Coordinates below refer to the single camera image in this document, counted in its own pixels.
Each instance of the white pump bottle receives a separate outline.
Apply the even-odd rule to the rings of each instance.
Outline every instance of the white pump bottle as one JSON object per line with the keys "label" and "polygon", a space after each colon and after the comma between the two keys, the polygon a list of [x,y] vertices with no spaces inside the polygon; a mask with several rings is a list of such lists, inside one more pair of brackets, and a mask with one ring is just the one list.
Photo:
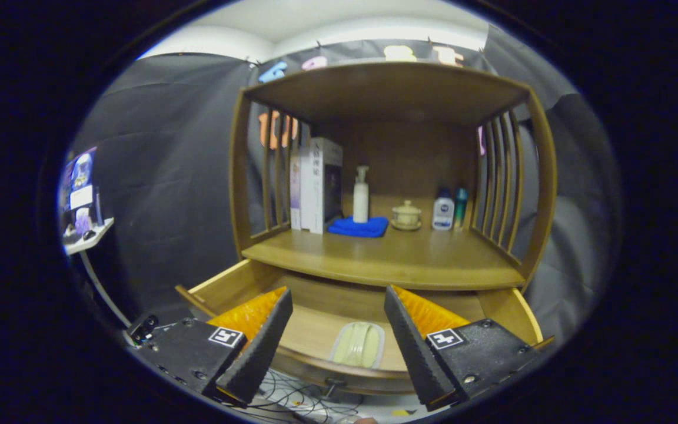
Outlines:
{"label": "white pump bottle", "polygon": [[357,177],[355,177],[355,193],[352,199],[352,221],[358,224],[368,222],[368,183],[365,182],[365,173],[369,166],[361,165],[357,167]]}

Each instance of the ceiling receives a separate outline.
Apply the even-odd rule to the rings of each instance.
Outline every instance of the ceiling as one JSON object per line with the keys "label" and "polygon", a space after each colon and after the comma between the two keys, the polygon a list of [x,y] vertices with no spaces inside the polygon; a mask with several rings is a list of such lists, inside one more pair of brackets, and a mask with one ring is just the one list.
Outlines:
{"label": "ceiling", "polygon": [[273,43],[350,19],[436,19],[487,31],[486,21],[442,0],[240,0],[192,22],[239,29]]}

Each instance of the wooden cabinet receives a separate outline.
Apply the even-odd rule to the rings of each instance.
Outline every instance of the wooden cabinet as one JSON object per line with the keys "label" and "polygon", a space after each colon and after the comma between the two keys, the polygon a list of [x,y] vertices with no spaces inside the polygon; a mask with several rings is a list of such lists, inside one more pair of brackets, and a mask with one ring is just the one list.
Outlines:
{"label": "wooden cabinet", "polygon": [[[253,104],[299,122],[298,133],[329,137],[344,148],[344,214],[352,213],[353,176],[368,164],[372,216],[410,199],[423,210],[418,231],[387,229],[382,238],[310,234],[290,229],[291,143],[263,143],[264,231],[248,213],[248,121]],[[525,154],[514,109],[532,116],[539,179],[525,181]],[[548,238],[556,197],[551,131],[530,87],[472,69],[417,62],[337,65],[246,88],[236,105],[231,142],[231,212],[242,262],[187,292],[215,316],[286,285],[294,312],[272,366],[306,381],[342,378],[363,393],[413,391],[388,320],[388,284],[412,290],[468,320],[500,322],[527,343],[543,341],[520,294],[532,279]],[[266,134],[272,120],[264,119]],[[484,134],[481,142],[478,129]],[[512,253],[525,184],[539,186],[529,248]],[[439,186],[467,188],[465,226],[430,229]],[[366,320],[385,330],[379,369],[329,362],[343,325]]]}

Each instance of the teal bottle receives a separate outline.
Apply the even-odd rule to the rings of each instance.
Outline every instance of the teal bottle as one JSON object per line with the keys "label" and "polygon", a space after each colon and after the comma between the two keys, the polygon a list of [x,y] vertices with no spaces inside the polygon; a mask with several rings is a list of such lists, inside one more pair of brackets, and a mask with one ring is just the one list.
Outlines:
{"label": "teal bottle", "polygon": [[454,205],[454,228],[462,228],[465,223],[465,206],[467,205],[467,190],[457,190],[457,199]]}

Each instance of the desk leg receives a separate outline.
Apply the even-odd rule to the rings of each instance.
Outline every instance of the desk leg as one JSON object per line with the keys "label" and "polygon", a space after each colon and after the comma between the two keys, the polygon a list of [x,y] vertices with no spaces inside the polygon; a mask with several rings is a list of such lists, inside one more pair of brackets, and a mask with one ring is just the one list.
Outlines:
{"label": "desk leg", "polygon": [[83,261],[83,265],[85,265],[85,270],[88,272],[88,277],[91,278],[91,281],[94,282],[94,287],[96,287],[97,292],[99,292],[99,295],[101,295],[101,298],[106,302],[106,305],[111,309],[112,312],[119,318],[119,320],[124,323],[125,327],[129,328],[129,326],[132,325],[131,322],[127,319],[127,317],[124,316],[122,311],[119,310],[119,308],[114,304],[113,301],[111,301],[111,298],[108,296],[108,293],[106,293],[106,290],[104,290],[103,286],[101,285],[101,282],[99,281],[98,277],[96,276],[96,272],[94,272],[94,268],[91,266],[91,261],[88,260],[88,255],[85,252],[85,250],[81,250],[80,254],[80,259]]}

